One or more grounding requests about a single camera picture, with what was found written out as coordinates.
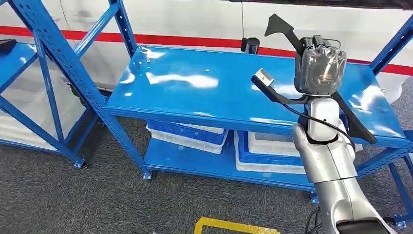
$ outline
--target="yellow tape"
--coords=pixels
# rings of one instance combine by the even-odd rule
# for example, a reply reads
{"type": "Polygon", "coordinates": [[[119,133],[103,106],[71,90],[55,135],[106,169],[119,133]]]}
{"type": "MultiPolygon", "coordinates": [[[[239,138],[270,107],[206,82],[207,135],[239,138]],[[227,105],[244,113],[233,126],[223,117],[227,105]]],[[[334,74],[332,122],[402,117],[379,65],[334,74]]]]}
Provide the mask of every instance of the yellow tape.
{"type": "Polygon", "coordinates": [[[201,217],[195,224],[194,234],[202,234],[202,227],[209,226],[215,228],[224,228],[233,231],[239,231],[251,234],[280,234],[276,229],[263,228],[243,223],[234,223],[229,221],[223,221],[214,218],[201,217]]]}

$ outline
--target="black cylinder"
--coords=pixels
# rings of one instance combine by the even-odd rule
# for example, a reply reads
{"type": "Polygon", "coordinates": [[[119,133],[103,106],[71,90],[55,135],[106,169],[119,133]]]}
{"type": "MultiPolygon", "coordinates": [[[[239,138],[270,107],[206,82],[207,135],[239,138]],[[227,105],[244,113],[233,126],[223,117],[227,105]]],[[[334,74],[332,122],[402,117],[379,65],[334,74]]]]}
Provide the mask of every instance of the black cylinder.
{"type": "Polygon", "coordinates": [[[245,43],[245,52],[246,54],[256,54],[260,47],[260,40],[258,38],[248,38],[245,43]]]}

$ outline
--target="red stripe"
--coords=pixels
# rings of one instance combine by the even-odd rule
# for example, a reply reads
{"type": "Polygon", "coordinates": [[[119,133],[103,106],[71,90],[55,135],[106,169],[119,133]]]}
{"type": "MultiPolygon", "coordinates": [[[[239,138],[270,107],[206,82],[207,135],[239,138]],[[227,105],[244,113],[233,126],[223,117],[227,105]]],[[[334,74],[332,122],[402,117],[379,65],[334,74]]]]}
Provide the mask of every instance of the red stripe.
{"type": "MultiPolygon", "coordinates": [[[[75,30],[62,30],[62,34],[66,39],[81,40],[87,32],[75,30]]],[[[0,34],[11,36],[26,36],[31,37],[32,33],[25,27],[0,26],[0,34]]],[[[205,46],[205,47],[226,47],[238,48],[241,45],[241,40],[237,39],[219,39],[219,38],[194,38],[180,36],[161,36],[161,35],[143,35],[135,34],[136,42],[142,44],[158,44],[158,45],[184,45],[184,46],[205,46]]],[[[100,33],[96,41],[108,42],[123,42],[120,33],[100,33]]],[[[272,55],[282,57],[294,57],[294,51],[260,47],[259,54],[272,55]]],[[[349,62],[368,64],[369,61],[348,59],[349,62]]],[[[413,67],[389,64],[383,72],[394,73],[400,75],[413,76],[413,67]]]]}

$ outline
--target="blue storage bin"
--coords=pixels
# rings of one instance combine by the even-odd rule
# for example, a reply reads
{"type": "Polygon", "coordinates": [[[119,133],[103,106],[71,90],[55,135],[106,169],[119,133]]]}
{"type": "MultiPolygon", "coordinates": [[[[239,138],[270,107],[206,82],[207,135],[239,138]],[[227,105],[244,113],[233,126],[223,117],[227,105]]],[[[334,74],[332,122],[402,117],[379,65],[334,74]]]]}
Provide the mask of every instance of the blue storage bin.
{"type": "Polygon", "coordinates": [[[255,154],[248,150],[248,132],[238,132],[238,149],[239,161],[241,163],[259,163],[259,164],[274,164],[274,165],[292,165],[303,166],[302,160],[297,156],[282,156],[282,155],[268,155],[255,154]]]}
{"type": "Polygon", "coordinates": [[[228,132],[228,130],[224,130],[222,134],[218,134],[201,129],[183,126],[176,123],[160,122],[155,120],[146,120],[146,123],[148,125],[148,128],[153,130],[171,133],[217,145],[221,145],[223,143],[225,135],[228,132]]]}

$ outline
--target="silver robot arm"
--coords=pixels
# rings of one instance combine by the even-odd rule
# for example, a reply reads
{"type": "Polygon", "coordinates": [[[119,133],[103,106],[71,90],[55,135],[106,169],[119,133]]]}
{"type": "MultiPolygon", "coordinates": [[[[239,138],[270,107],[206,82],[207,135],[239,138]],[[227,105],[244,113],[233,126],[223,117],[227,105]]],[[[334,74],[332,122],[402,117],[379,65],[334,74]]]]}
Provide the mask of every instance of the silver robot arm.
{"type": "MultiPolygon", "coordinates": [[[[325,119],[345,131],[338,117],[338,104],[333,99],[316,98],[307,104],[307,109],[310,116],[325,119]]],[[[300,124],[293,126],[293,140],[308,180],[315,185],[326,233],[396,233],[360,189],[353,164],[355,152],[347,137],[310,120],[307,131],[300,124]],[[311,140],[330,140],[330,143],[313,144],[311,140]]]]}
{"type": "Polygon", "coordinates": [[[358,137],[370,144],[376,138],[347,106],[338,88],[343,78],[346,53],[320,35],[298,39],[294,28],[273,14],[265,36],[283,33],[297,51],[294,86],[302,93],[289,99],[271,86],[274,79],[260,69],[251,81],[273,102],[300,116],[293,126],[293,140],[308,180],[319,199],[322,226],[328,234],[394,234],[372,207],[357,183],[354,143],[358,137]],[[300,113],[289,105],[304,105],[300,113]],[[348,132],[339,118],[340,109],[348,120],[348,132]]]}

